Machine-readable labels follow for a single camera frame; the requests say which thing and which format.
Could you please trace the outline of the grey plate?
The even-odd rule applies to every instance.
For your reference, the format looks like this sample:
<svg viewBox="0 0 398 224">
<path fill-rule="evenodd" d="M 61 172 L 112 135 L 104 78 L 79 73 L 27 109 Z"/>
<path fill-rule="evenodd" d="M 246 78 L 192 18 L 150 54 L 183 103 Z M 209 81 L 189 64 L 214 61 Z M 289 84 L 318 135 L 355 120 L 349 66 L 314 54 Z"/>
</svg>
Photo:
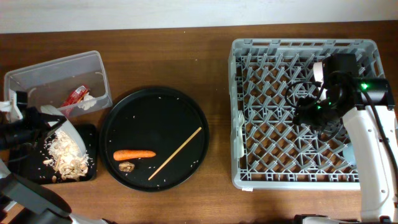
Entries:
<svg viewBox="0 0 398 224">
<path fill-rule="evenodd" d="M 41 106 L 40 111 L 45 114 L 59 115 L 65 118 L 65 115 L 52 105 Z M 56 130 L 55 133 L 58 134 L 61 132 L 66 134 L 71 140 L 74 141 L 74 143 L 77 144 L 79 148 L 79 153 L 78 153 L 79 156 L 84 156 L 86 154 L 85 143 L 83 142 L 81 136 L 79 135 L 75 127 L 71 124 L 71 122 L 69 122 L 68 119 Z"/>
</svg>

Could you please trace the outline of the food scraps rice and pasta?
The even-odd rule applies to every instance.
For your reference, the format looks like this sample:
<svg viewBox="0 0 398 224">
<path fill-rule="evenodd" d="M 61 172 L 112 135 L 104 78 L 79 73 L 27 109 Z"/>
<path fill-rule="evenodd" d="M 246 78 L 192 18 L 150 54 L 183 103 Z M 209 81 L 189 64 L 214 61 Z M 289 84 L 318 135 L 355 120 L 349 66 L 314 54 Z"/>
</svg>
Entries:
<svg viewBox="0 0 398 224">
<path fill-rule="evenodd" d="M 43 165 L 49 167 L 51 183 L 75 180 L 87 176 L 90 170 L 90 157 L 81 153 L 78 144 L 65 132 L 58 130 L 44 141 Z"/>
</svg>

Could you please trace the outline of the red snack wrapper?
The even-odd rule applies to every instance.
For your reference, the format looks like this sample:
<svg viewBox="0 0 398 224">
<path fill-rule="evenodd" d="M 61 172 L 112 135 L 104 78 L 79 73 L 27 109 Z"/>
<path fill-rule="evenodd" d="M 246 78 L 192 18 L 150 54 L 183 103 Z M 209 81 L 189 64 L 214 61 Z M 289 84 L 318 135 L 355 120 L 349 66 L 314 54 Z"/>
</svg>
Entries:
<svg viewBox="0 0 398 224">
<path fill-rule="evenodd" d="M 63 110 L 63 114 L 68 117 L 70 113 L 74 110 L 75 104 L 83 100 L 84 96 L 90 91 L 87 85 L 81 85 L 73 92 L 71 92 L 68 98 L 62 103 L 61 107 L 68 107 Z"/>
</svg>

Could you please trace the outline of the white tissue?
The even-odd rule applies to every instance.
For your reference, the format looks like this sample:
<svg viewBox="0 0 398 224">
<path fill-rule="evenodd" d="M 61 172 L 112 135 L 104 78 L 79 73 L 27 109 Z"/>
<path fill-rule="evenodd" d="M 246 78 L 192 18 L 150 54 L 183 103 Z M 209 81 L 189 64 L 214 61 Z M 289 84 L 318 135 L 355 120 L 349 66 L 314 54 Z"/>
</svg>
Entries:
<svg viewBox="0 0 398 224">
<path fill-rule="evenodd" d="M 89 93 L 86 93 L 81 101 L 81 105 L 78 107 L 83 110 L 89 110 L 91 107 L 93 107 L 96 104 L 96 100 L 93 96 L 91 96 Z"/>
</svg>

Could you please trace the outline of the light blue cup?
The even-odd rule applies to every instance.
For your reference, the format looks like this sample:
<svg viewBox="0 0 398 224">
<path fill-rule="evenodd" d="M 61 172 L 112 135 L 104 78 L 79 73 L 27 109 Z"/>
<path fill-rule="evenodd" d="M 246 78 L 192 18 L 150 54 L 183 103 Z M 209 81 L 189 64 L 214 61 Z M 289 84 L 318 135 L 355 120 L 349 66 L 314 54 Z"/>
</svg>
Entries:
<svg viewBox="0 0 398 224">
<path fill-rule="evenodd" d="M 356 166 L 356 158 L 354 155 L 354 147 L 353 144 L 350 142 L 348 143 L 342 151 L 344 159 L 351 164 L 352 166 Z"/>
</svg>

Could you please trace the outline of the orange carrot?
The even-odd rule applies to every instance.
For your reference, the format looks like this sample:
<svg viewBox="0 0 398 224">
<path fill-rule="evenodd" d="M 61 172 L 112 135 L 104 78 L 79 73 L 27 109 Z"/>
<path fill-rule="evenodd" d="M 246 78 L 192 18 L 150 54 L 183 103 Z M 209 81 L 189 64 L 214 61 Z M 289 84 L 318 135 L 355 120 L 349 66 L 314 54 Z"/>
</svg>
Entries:
<svg viewBox="0 0 398 224">
<path fill-rule="evenodd" d="M 147 150 L 120 150 L 116 151 L 113 154 L 113 159 L 115 161 L 126 161 L 130 159 L 138 159 L 138 158 L 151 158 L 155 157 L 156 153 L 153 151 Z"/>
</svg>

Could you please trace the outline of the brown walnut piece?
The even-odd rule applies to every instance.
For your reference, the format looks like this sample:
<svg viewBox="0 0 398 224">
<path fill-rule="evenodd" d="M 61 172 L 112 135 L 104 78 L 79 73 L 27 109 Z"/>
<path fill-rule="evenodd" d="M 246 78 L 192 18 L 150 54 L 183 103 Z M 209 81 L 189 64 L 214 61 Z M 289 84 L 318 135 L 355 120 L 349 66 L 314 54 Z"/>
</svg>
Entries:
<svg viewBox="0 0 398 224">
<path fill-rule="evenodd" d="M 135 165 L 131 162 L 122 162 L 119 164 L 119 170 L 121 172 L 132 172 L 135 168 Z"/>
</svg>

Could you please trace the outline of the white plastic fork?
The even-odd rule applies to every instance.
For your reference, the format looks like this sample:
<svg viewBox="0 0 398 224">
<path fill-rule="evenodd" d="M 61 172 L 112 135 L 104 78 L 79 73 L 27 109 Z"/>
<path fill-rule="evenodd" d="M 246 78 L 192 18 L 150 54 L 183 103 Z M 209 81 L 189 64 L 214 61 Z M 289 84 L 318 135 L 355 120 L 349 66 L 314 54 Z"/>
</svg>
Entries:
<svg viewBox="0 0 398 224">
<path fill-rule="evenodd" d="M 238 158 L 242 158 L 244 155 L 244 143 L 243 143 L 243 125 L 244 125 L 244 114 L 241 110 L 238 111 Z"/>
</svg>

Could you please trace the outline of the pink-white bowl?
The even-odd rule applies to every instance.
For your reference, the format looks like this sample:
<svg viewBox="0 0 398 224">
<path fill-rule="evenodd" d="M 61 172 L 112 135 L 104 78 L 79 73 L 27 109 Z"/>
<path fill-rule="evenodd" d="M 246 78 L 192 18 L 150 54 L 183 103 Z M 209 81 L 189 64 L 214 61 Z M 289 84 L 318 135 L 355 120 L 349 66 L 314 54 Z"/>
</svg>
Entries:
<svg viewBox="0 0 398 224">
<path fill-rule="evenodd" d="M 313 77 L 316 82 L 320 82 L 323 85 L 323 64 L 322 62 L 316 62 L 313 64 Z M 322 91 L 320 95 L 320 100 L 326 99 L 326 92 Z"/>
</svg>

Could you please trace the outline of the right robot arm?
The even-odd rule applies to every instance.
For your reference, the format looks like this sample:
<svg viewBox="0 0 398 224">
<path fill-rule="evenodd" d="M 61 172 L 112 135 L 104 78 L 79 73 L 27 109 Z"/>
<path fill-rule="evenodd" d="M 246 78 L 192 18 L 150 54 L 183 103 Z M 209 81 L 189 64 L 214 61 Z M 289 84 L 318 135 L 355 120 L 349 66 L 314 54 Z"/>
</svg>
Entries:
<svg viewBox="0 0 398 224">
<path fill-rule="evenodd" d="M 325 140 L 342 128 L 353 146 L 361 190 L 361 220 L 397 223 L 397 138 L 395 102 L 385 78 L 362 77 L 355 54 L 333 54 L 313 65 L 316 97 L 300 98 L 293 122 Z"/>
</svg>

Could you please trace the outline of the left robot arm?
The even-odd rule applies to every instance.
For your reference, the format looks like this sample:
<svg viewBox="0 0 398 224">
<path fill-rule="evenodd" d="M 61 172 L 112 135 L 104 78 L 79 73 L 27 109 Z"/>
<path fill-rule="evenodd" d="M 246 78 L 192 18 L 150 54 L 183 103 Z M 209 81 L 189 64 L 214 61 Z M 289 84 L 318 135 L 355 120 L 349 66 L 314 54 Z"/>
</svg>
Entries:
<svg viewBox="0 0 398 224">
<path fill-rule="evenodd" d="M 76 129 L 63 114 L 41 113 L 35 107 L 27 106 L 28 94 L 13 91 L 7 101 L 1 102 L 1 114 L 7 123 L 1 125 L 1 150 L 15 149 L 29 145 L 36 147 L 39 142 L 55 134 L 60 128 Z M 69 204 L 55 192 L 35 182 L 12 173 L 1 161 L 1 197 L 8 204 L 1 205 L 1 219 L 15 204 L 24 209 L 17 214 L 12 223 L 109 223 L 106 219 L 90 219 L 75 215 Z"/>
</svg>

